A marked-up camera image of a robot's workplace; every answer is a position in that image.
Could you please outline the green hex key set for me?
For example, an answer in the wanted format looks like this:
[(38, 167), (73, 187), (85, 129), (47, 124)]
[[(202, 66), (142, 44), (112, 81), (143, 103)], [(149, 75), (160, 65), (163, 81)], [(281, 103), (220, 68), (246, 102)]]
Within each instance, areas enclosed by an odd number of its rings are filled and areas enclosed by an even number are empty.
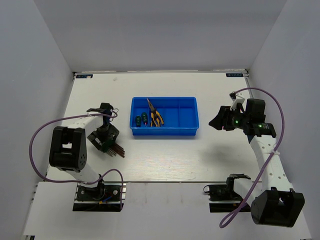
[(124, 158), (125, 157), (125, 150), (123, 147), (118, 145), (114, 141), (108, 141), (104, 142), (101, 146), (101, 151), (104, 153), (107, 153), (110, 156), (116, 156), (119, 155), (120, 157)]

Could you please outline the yellow black long-nose pliers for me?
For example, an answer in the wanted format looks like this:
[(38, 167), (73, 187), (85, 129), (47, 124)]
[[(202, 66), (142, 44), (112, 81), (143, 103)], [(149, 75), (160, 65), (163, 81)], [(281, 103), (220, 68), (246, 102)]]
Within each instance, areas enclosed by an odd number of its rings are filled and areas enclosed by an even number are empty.
[(147, 98), (147, 102), (150, 109), (151, 120), (154, 120), (154, 121), (158, 120), (161, 122), (161, 126), (164, 125), (165, 124), (164, 119), (161, 116), (161, 114), (157, 111), (157, 109), (153, 106), (153, 104), (150, 102), (148, 98)]

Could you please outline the yellow black short pliers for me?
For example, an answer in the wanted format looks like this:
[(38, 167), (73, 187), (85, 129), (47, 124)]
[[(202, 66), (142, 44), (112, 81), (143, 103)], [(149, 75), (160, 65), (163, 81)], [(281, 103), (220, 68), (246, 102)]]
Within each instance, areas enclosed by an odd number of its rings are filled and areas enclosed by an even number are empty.
[(159, 120), (151, 120), (150, 127), (161, 127), (161, 122)]

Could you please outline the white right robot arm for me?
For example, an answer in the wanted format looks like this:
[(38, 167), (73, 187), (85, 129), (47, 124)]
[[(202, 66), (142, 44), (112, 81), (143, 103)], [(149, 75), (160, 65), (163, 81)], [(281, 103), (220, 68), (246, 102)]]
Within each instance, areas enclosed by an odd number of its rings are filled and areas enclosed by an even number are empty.
[(296, 192), (286, 177), (275, 150), (274, 126), (265, 122), (265, 101), (250, 98), (245, 107), (242, 104), (242, 100), (235, 100), (231, 106), (221, 106), (209, 125), (219, 131), (243, 130), (260, 169), (261, 187), (248, 175), (234, 173), (224, 185), (209, 186), (210, 199), (245, 202), (255, 224), (292, 228), (305, 204), (304, 195)]

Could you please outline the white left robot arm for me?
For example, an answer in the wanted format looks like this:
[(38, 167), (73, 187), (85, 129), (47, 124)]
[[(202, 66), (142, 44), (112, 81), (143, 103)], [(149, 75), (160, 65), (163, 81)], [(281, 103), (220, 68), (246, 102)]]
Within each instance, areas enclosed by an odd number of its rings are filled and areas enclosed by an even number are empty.
[(109, 103), (90, 108), (87, 115), (68, 126), (57, 126), (52, 133), (49, 164), (71, 175), (94, 199), (105, 196), (106, 187), (100, 184), (100, 174), (87, 163), (87, 141), (100, 152), (110, 156), (125, 156), (125, 150), (116, 143), (120, 131), (111, 124), (117, 110)]

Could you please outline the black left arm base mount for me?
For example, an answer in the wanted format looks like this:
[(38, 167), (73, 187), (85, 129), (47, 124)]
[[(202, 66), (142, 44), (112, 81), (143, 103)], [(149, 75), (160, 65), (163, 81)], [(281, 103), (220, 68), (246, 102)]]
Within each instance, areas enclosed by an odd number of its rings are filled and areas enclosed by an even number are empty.
[(126, 196), (126, 184), (104, 183), (104, 190), (78, 185), (75, 192), (73, 212), (121, 212)]

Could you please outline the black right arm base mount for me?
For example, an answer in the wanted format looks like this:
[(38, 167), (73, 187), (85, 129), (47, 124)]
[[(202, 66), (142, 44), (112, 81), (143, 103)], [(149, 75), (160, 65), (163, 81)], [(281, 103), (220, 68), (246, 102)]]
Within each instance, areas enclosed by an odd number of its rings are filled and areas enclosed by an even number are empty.
[(203, 193), (209, 197), (210, 213), (231, 213), (243, 200), (237, 193), (229, 192), (226, 184), (208, 184)]

